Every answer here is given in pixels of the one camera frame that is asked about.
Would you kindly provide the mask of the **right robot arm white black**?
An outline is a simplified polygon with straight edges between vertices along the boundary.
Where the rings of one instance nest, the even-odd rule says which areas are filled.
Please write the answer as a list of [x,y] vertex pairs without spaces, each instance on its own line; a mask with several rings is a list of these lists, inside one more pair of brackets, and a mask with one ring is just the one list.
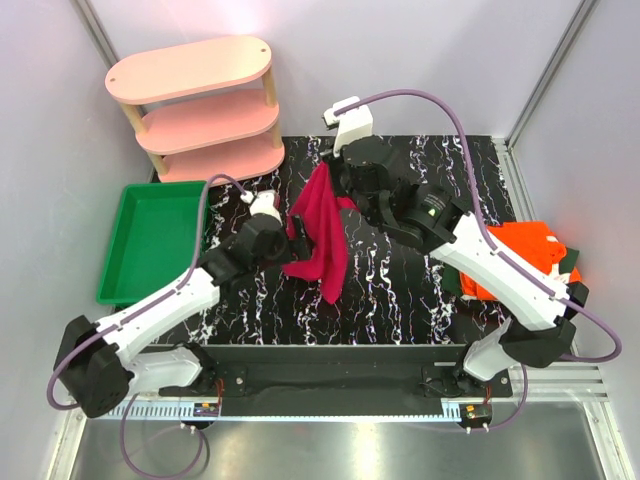
[[472,342],[458,360],[453,377],[460,393],[476,396],[515,364],[544,368],[569,352],[576,334],[571,303],[585,304],[585,285],[565,284],[532,266],[483,231],[455,196],[413,181],[402,158],[377,137],[322,158],[335,194],[353,201],[369,225],[469,276],[511,312],[511,320]]

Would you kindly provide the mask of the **red t-shirt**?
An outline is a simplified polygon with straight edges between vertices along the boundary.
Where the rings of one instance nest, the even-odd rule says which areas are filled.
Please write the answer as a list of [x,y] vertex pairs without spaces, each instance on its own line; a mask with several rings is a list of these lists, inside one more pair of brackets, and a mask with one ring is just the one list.
[[357,207],[351,199],[335,195],[329,166],[320,163],[288,214],[289,238],[295,235],[293,218],[299,216],[314,247],[309,260],[286,264],[282,267],[283,273],[307,282],[318,281],[322,297],[329,304],[339,299],[348,266],[342,210],[357,210]]

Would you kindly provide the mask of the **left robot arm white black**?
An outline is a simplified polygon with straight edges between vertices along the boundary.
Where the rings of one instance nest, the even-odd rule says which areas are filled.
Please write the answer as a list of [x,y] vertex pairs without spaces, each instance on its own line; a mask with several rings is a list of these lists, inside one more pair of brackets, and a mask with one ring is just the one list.
[[312,240],[295,215],[282,224],[258,213],[238,233],[201,255],[194,268],[138,303],[91,322],[80,315],[63,333],[54,362],[61,382],[89,418],[141,393],[209,395],[219,385],[217,361],[201,347],[180,342],[148,351],[154,339],[194,314],[217,305],[260,270],[308,260]]

